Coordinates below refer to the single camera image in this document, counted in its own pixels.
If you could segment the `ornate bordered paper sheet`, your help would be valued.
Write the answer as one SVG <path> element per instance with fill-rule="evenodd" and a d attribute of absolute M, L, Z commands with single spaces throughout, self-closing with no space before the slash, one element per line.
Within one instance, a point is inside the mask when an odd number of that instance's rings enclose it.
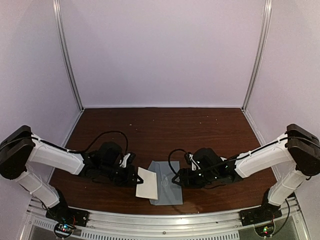
<path fill-rule="evenodd" d="M 135 196 L 150 200 L 158 199 L 157 174 L 153 171 L 138 167 L 137 174 L 142 178 L 143 183 L 136 185 Z"/>

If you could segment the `grey-blue envelope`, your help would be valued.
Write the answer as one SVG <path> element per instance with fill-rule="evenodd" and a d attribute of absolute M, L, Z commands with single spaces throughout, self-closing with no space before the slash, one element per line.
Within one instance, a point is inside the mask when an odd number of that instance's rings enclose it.
<path fill-rule="evenodd" d="M 182 188 L 172 183 L 175 173 L 166 161 L 152 161 L 148 170 L 156 173 L 158 199 L 150 199 L 154 206 L 177 206 L 183 204 Z"/>

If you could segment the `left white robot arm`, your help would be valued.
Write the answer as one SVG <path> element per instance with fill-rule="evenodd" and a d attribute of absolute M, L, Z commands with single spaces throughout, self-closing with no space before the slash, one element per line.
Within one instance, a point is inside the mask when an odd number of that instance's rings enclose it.
<path fill-rule="evenodd" d="M 74 176 L 95 180 L 109 179 L 119 187 L 144 183 L 132 164 L 136 155 L 115 142 L 104 142 L 97 150 L 71 150 L 51 143 L 23 125 L 0 144 L 0 174 L 13 180 L 38 198 L 61 222 L 72 218 L 72 211 L 60 190 L 42 180 L 32 164 L 63 170 Z"/>

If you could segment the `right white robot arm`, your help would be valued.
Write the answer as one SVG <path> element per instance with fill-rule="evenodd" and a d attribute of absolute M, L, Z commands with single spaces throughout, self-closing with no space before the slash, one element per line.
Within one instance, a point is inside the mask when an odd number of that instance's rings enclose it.
<path fill-rule="evenodd" d="M 320 140 L 297 124 L 290 124 L 277 139 L 229 158 L 212 148 L 185 152 L 189 165 L 173 171 L 172 183 L 187 188 L 203 188 L 213 182 L 233 184 L 272 166 L 291 162 L 288 174 L 268 189 L 256 210 L 259 220 L 268 220 L 304 181 L 320 173 Z"/>

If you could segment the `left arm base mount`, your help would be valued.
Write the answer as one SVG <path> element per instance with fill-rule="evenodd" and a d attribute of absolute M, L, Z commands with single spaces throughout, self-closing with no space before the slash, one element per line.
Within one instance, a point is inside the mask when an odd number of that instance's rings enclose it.
<path fill-rule="evenodd" d="M 60 198 L 53 207 L 47 207 L 43 202 L 41 204 L 46 210 L 45 216 L 56 221 L 53 233 L 58 239 L 64 240 L 70 237 L 77 227 L 87 226 L 89 212 L 69 207 L 64 198 Z"/>

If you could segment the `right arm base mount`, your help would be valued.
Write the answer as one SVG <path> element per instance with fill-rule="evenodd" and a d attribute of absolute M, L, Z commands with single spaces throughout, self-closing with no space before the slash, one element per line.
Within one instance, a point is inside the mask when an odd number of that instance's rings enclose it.
<path fill-rule="evenodd" d="M 259 207 L 239 212 L 242 226 L 254 225 L 255 233 L 261 238 L 269 238 L 275 233 L 275 219 L 282 217 L 282 215 L 280 206 L 268 202 Z"/>

